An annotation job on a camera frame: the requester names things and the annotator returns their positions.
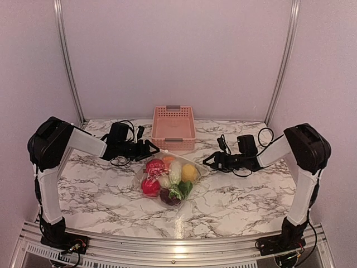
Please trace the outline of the clear zip top bag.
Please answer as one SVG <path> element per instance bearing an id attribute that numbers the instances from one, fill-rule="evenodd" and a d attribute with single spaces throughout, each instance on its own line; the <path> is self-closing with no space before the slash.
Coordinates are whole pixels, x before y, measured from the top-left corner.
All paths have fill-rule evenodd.
<path id="1" fill-rule="evenodd" d="M 132 180 L 135 190 L 167 208 L 181 208 L 197 196 L 207 168 L 167 150 L 159 150 L 144 162 Z"/>

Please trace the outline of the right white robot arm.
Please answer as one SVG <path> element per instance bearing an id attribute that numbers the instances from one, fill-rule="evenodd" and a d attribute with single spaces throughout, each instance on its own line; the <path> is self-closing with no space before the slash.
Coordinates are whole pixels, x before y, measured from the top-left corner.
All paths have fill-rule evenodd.
<path id="1" fill-rule="evenodd" d="M 310 124 L 304 123 L 287 128 L 258 151 L 253 135 L 237 138 L 238 154 L 232 154 L 225 137 L 218 139 L 220 151 L 203 160 L 203 164 L 217 171 L 234 173 L 240 169 L 251 173 L 263 170 L 291 154 L 298 167 L 296 192 L 281 233 L 260 238 L 256 247 L 269 252 L 278 248 L 288 250 L 302 244 L 306 227 L 310 224 L 310 211 L 320 187 L 320 178 L 331 156 L 331 146 Z"/>

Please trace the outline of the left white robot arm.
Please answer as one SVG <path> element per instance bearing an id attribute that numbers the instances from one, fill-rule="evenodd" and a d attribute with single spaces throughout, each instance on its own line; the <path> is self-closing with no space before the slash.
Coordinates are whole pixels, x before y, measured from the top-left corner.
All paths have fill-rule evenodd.
<path id="1" fill-rule="evenodd" d="M 143 140 L 144 127 L 127 139 L 132 129 L 128 121 L 114 122 L 102 138 L 86 132 L 56 117 L 48 118 L 31 136 L 27 144 L 34 169 L 35 194 L 40 205 L 41 242 L 56 248 L 67 248 L 75 243 L 82 246 L 86 238 L 66 232 L 65 218 L 59 205 L 57 183 L 61 176 L 61 160 L 69 148 L 96 156 L 105 161 L 123 157 L 141 161 L 158 153 L 150 140 Z"/>

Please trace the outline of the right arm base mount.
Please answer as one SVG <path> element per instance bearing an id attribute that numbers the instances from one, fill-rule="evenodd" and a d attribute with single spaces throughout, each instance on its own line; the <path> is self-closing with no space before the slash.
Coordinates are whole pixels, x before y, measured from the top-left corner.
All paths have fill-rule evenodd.
<path id="1" fill-rule="evenodd" d="M 288 242 L 282 238 L 281 234 L 274 236 L 261 237 L 256 240 L 255 247 L 259 250 L 261 256 L 277 254 L 281 252 L 302 249 L 306 242 L 304 237 L 294 238 Z"/>

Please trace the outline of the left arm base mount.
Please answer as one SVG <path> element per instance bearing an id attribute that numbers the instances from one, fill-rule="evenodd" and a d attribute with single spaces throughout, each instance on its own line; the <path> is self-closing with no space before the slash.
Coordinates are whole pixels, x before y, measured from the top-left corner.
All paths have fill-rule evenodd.
<path id="1" fill-rule="evenodd" d="M 41 244 L 62 250 L 64 254 L 77 252 L 84 255 L 88 243 L 89 237 L 67 232 L 65 232 L 65 238 L 62 242 L 51 242 L 44 236 L 41 237 Z"/>

